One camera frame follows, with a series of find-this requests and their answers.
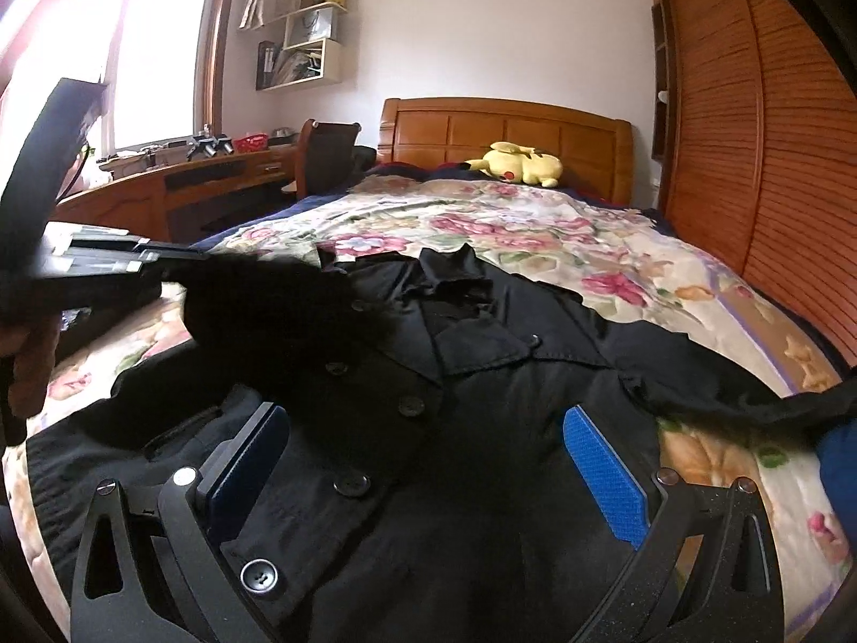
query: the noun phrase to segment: black jacket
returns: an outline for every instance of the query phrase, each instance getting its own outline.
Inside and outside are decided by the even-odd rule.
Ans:
[[[186,319],[201,348],[124,373],[110,399],[28,441],[66,593],[95,485],[198,466],[258,400],[245,390],[219,404],[236,380],[280,402],[292,435],[222,551],[236,573],[256,558],[280,569],[280,589],[259,606],[286,640],[311,641],[569,640],[633,553],[564,448],[572,406],[650,472],[657,415],[809,425],[854,403],[854,383],[778,399],[686,335],[608,322],[575,293],[466,247],[333,271],[353,293],[350,314],[380,326],[374,335],[348,319],[347,335],[317,330],[298,349],[294,330],[305,339],[313,326],[284,306],[281,281],[190,279]]]

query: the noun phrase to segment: blue textured pad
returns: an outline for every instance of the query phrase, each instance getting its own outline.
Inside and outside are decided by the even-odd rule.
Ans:
[[[639,549],[649,530],[643,489],[580,406],[566,412],[562,436],[616,539]]]

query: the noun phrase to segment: chair backrest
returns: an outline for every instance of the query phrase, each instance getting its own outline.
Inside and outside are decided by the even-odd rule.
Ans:
[[[320,123],[310,118],[297,141],[297,199],[318,195],[344,183],[354,170],[359,123]]]

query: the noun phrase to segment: orange flower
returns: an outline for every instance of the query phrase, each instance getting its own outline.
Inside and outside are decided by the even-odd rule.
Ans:
[[[682,300],[693,300],[693,302],[705,302],[714,299],[714,293],[702,285],[687,285],[687,287],[677,288],[675,296]]]

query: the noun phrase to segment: louvered door panel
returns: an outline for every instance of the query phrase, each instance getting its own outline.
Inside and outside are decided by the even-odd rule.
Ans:
[[[763,122],[747,0],[668,0],[678,73],[667,216],[679,236],[737,271],[749,249]]]
[[[744,277],[857,364],[857,99],[786,0],[748,0],[764,161]]]

